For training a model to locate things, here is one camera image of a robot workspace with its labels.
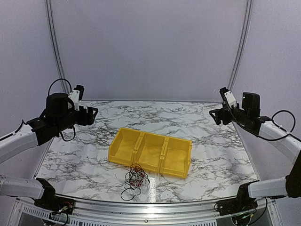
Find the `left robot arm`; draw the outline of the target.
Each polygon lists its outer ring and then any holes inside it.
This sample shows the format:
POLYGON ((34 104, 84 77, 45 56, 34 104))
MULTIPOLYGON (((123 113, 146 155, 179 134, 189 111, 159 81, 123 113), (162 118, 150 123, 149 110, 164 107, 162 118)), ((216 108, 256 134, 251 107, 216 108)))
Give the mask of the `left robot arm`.
MULTIPOLYGON (((75 125, 90 126, 94 124, 98 109, 80 105, 84 87, 77 85, 70 88, 68 94, 48 92, 46 107, 41 115, 27 122, 21 122, 13 132, 0 139, 0 162, 28 149, 41 146, 55 137, 63 137, 66 129, 75 130, 75 125)), ((10 197, 27 197, 34 200, 38 207, 68 212, 72 209, 72 199, 60 198, 46 179, 25 179, 0 177, 0 194, 10 197)))

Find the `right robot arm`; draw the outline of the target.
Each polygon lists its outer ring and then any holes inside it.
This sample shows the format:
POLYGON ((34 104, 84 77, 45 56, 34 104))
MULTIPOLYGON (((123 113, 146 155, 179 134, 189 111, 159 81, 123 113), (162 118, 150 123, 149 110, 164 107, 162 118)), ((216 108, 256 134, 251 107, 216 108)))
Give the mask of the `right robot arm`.
POLYGON ((282 178, 243 184, 239 187, 233 207, 243 211, 251 199, 299 198, 301 196, 301 140, 293 132, 277 124, 273 118, 261 116, 260 96, 244 92, 242 104, 237 103, 226 87, 220 89, 222 108, 209 112, 217 125, 236 123, 242 130, 269 142, 293 165, 290 173, 282 178))

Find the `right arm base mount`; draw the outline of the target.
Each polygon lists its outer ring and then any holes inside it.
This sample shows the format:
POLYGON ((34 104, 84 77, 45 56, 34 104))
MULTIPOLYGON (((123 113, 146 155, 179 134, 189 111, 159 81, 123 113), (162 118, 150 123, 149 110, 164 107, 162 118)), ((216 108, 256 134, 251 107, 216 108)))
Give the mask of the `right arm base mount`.
POLYGON ((240 203, 237 198, 220 200, 214 205, 214 210, 220 216, 231 215, 235 226, 248 226, 254 214, 257 212, 257 201, 250 199, 240 203))

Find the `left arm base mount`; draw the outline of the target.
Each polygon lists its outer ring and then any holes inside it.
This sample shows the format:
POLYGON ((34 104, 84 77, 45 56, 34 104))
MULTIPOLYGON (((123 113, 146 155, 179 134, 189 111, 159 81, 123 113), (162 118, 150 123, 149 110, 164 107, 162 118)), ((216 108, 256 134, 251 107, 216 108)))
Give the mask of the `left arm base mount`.
POLYGON ((49 220, 41 219, 44 226, 66 226, 69 223, 69 216, 73 213, 75 205, 74 199, 55 196, 50 201, 43 199, 33 200, 35 206, 51 211, 48 216, 49 220), (56 215, 63 215, 65 217, 65 221, 61 223, 60 220, 58 220, 56 223, 52 223, 50 220, 56 215))

